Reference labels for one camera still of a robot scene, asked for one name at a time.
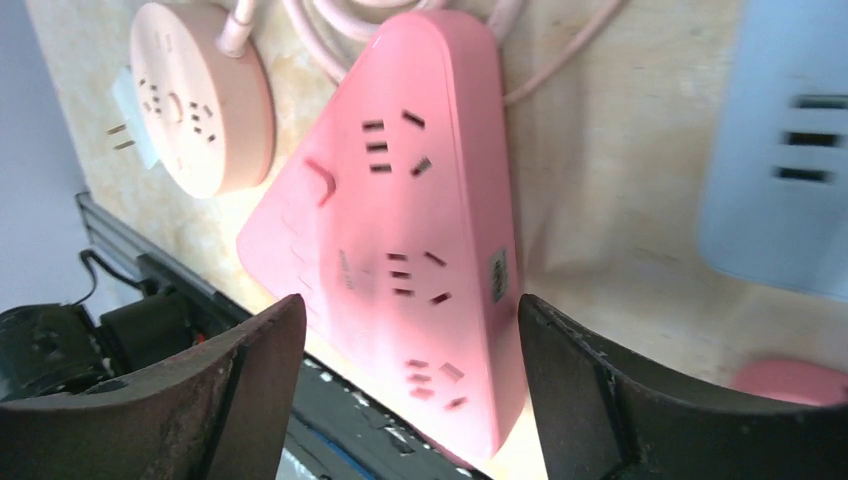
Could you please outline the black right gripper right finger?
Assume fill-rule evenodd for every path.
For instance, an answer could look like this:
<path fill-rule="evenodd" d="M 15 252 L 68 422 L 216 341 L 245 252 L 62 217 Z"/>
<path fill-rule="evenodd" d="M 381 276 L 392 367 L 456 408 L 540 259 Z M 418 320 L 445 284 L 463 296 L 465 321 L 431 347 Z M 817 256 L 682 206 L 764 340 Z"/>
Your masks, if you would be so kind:
<path fill-rule="evenodd" d="M 518 324 L 552 479 L 843 479 L 847 402 L 718 386 L 609 340 L 531 294 Z"/>

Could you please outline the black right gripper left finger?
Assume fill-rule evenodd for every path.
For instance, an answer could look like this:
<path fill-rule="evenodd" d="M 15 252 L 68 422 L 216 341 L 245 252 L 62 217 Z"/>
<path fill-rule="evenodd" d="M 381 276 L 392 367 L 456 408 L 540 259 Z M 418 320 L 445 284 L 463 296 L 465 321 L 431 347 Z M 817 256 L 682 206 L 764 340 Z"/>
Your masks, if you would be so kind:
<path fill-rule="evenodd" d="M 306 336 L 293 294 L 79 394 L 1 406 L 5 479 L 272 479 Z"/>

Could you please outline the pink square adapter plug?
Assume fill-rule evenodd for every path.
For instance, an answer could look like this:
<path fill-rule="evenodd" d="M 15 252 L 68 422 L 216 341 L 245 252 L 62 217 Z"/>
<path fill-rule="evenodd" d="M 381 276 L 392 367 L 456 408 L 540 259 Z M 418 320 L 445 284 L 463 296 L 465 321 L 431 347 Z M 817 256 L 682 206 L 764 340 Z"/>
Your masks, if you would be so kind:
<path fill-rule="evenodd" d="M 742 367 L 729 387 L 765 398 L 811 406 L 847 402 L 847 374 L 818 364 L 785 358 Z"/>

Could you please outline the pink triangular power strip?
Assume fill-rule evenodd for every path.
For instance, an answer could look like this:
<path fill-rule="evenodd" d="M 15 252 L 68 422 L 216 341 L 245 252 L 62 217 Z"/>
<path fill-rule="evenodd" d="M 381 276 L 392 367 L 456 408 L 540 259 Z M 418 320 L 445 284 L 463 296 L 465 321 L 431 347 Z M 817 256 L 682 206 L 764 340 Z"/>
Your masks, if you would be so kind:
<path fill-rule="evenodd" d="M 384 22 L 236 243 L 422 435 L 470 463 L 501 448 L 526 381 L 499 55 L 478 19 Z"/>

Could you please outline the grey-blue power strip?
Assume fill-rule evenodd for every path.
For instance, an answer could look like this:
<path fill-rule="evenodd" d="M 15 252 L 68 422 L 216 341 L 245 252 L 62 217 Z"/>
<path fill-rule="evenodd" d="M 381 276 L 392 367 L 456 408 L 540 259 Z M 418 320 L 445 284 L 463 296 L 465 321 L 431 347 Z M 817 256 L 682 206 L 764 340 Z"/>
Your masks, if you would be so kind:
<path fill-rule="evenodd" d="M 847 5 L 748 1 L 700 204 L 717 271 L 847 297 Z"/>

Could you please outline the white adapter plug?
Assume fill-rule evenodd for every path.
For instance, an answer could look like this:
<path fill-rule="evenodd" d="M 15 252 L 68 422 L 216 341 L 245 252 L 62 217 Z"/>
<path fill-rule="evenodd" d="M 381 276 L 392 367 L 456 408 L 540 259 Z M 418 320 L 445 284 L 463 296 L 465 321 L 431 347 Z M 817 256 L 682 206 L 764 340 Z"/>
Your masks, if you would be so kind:
<path fill-rule="evenodd" d="M 137 100 L 131 68 L 123 66 L 110 89 L 114 104 L 121 114 L 118 125 L 107 130 L 108 135 L 126 133 L 128 139 L 114 147 L 122 150 L 135 147 L 145 169 L 152 169 L 158 162 L 159 156 L 145 127 L 142 109 Z"/>

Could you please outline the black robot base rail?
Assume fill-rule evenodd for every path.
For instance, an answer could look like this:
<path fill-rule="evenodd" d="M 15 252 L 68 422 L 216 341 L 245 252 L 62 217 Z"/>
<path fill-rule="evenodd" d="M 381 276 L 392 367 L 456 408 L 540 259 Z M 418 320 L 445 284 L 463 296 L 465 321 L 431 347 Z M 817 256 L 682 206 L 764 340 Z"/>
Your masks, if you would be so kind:
<path fill-rule="evenodd" d="M 152 253 L 136 259 L 158 287 L 185 290 L 200 310 L 203 333 L 220 334 L 249 311 L 183 265 Z M 481 479 L 437 451 L 434 443 L 357 385 L 310 354 L 301 361 L 286 449 L 320 479 Z"/>

